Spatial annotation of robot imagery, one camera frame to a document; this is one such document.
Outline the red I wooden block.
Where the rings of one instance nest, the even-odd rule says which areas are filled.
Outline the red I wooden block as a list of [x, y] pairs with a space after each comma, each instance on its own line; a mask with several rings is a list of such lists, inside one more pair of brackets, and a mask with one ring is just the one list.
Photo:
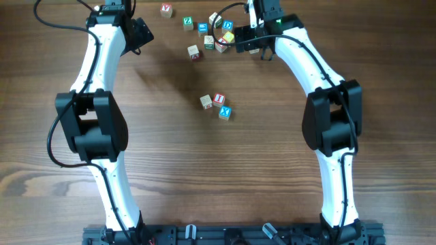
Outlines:
[[220, 93], [216, 93], [213, 97], [213, 105], [221, 108], [225, 103], [225, 95], [222, 95]]

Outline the white number wooden block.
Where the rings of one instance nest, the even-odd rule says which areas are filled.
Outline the white number wooden block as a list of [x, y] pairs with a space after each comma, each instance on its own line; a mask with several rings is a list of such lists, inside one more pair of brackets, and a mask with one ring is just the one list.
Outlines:
[[213, 102], [212, 99], [210, 97], [210, 95], [204, 95], [200, 98], [200, 102], [202, 104], [202, 107], [204, 110], [207, 110], [209, 108], [213, 107]]

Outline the blue X wooden block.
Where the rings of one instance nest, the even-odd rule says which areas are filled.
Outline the blue X wooden block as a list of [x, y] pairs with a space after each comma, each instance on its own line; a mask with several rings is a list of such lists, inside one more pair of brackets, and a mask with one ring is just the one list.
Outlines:
[[223, 105], [219, 111], [219, 118], [224, 120], [229, 120], [231, 113], [232, 113], [232, 109]]

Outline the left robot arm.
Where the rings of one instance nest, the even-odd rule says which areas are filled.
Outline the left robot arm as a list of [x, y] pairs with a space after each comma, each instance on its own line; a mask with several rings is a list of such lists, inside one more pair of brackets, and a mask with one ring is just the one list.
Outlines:
[[154, 38], [143, 19], [133, 17], [135, 8], [133, 1], [106, 1], [91, 11], [80, 73], [70, 91], [55, 99], [54, 122], [62, 126], [80, 165], [91, 170], [106, 213], [104, 227], [84, 230], [84, 244], [155, 243], [129, 187], [128, 128], [112, 94], [120, 57], [140, 54], [140, 47]]

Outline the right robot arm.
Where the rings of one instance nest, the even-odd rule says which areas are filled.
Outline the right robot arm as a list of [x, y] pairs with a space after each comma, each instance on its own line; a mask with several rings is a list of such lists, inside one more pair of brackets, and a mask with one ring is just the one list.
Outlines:
[[238, 52], [270, 48], [307, 96], [302, 134], [321, 171], [320, 243], [357, 240], [361, 229], [354, 206], [352, 161], [362, 131], [362, 89], [357, 81], [345, 81], [331, 69], [298, 17], [285, 15], [278, 1], [247, 1], [243, 6], [250, 23], [236, 29]]

